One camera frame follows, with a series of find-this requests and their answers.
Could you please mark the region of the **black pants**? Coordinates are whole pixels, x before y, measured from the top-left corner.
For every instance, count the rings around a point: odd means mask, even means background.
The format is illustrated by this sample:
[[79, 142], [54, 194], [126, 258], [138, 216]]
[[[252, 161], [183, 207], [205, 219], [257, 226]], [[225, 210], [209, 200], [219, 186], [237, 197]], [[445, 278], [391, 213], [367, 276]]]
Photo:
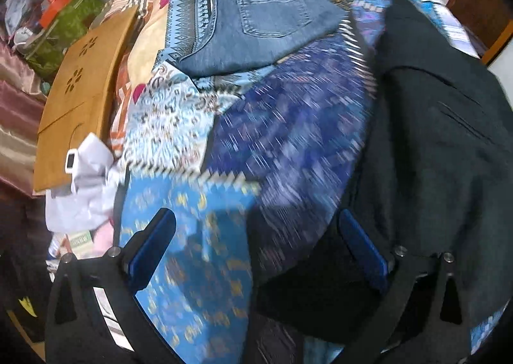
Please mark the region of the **black pants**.
[[[342, 345], [339, 363], [512, 360], [512, 109], [495, 76], [410, 0], [376, 43], [377, 96], [340, 208], [256, 309]], [[348, 209], [388, 261], [388, 290], [338, 230]]]

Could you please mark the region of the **white paper sheets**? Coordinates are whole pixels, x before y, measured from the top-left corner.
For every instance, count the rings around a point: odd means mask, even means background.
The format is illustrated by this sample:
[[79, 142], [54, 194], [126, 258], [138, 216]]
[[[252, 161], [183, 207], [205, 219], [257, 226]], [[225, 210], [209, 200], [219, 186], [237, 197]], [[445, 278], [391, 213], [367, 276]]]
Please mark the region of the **white paper sheets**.
[[113, 217], [122, 172], [110, 149], [91, 133], [68, 151], [64, 172], [71, 183], [45, 191], [45, 223], [53, 233], [96, 229]]

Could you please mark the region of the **patchwork patterned bedspread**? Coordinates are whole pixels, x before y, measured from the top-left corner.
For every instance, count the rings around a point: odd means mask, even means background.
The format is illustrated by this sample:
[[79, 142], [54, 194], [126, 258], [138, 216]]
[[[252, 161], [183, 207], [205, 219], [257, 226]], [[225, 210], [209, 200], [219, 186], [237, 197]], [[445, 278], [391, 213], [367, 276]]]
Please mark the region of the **patchwork patterned bedspread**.
[[[148, 83], [132, 91], [121, 163], [126, 244], [161, 208], [177, 230], [139, 306], [188, 363], [329, 363], [337, 344], [249, 308], [252, 286], [308, 255], [327, 227], [364, 142], [375, 83], [363, 51], [391, 0], [331, 0], [337, 31], [281, 63], [178, 80], [220, 0], [169, 0], [163, 48], [131, 53]], [[467, 32], [442, 0], [412, 0], [458, 50]]]

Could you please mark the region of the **wooden cutout board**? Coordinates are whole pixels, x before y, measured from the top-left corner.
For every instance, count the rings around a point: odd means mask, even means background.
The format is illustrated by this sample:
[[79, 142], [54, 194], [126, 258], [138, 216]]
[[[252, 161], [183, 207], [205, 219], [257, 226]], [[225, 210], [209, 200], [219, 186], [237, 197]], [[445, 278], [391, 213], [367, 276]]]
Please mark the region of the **wooden cutout board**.
[[86, 136], [107, 139], [116, 70], [136, 21], [135, 6], [112, 15], [64, 56], [38, 128], [36, 194], [71, 182], [65, 171], [67, 153]]

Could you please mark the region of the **striped pink gold curtain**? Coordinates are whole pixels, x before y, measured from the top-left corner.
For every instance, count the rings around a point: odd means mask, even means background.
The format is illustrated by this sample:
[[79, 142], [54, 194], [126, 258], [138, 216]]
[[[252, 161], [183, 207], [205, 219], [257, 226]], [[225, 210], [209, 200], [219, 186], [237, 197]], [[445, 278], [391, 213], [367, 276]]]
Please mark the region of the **striped pink gold curtain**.
[[1, 43], [1, 183], [34, 196], [38, 126], [46, 97], [40, 77]]

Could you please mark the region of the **green fabric storage basket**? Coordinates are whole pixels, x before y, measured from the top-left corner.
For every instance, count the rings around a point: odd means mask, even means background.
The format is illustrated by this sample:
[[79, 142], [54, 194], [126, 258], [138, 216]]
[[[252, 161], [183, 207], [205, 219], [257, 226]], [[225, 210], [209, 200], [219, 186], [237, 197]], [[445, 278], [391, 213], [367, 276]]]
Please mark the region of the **green fabric storage basket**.
[[69, 47], [82, 38], [104, 8], [101, 0], [71, 0], [49, 27], [19, 47], [25, 60], [38, 76], [51, 82]]

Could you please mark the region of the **blue denim jeans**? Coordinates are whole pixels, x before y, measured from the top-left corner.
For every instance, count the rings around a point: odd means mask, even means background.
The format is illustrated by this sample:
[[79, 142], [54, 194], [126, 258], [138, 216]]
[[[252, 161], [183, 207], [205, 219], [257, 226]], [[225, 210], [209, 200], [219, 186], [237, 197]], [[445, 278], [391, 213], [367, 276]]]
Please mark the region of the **blue denim jeans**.
[[192, 78], [259, 69], [336, 32], [343, 17], [329, 0], [213, 0], [198, 48], [176, 67]]

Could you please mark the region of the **orange box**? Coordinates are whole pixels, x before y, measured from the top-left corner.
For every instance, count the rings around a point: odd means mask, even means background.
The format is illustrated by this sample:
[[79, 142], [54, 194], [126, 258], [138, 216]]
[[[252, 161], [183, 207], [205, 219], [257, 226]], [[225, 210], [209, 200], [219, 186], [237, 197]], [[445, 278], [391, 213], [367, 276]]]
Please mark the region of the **orange box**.
[[48, 2], [49, 4], [42, 12], [39, 20], [39, 24], [43, 29], [49, 27], [53, 19], [71, 2], [71, 0], [48, 0]]

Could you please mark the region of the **brown wooden door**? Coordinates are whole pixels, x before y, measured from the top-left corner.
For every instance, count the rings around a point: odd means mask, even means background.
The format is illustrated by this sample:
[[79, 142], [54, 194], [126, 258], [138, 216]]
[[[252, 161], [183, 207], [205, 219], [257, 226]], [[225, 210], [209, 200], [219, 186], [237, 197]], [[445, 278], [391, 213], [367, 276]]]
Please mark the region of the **brown wooden door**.
[[449, 0], [448, 9], [484, 47], [481, 61], [490, 65], [512, 40], [512, 11], [504, 0]]

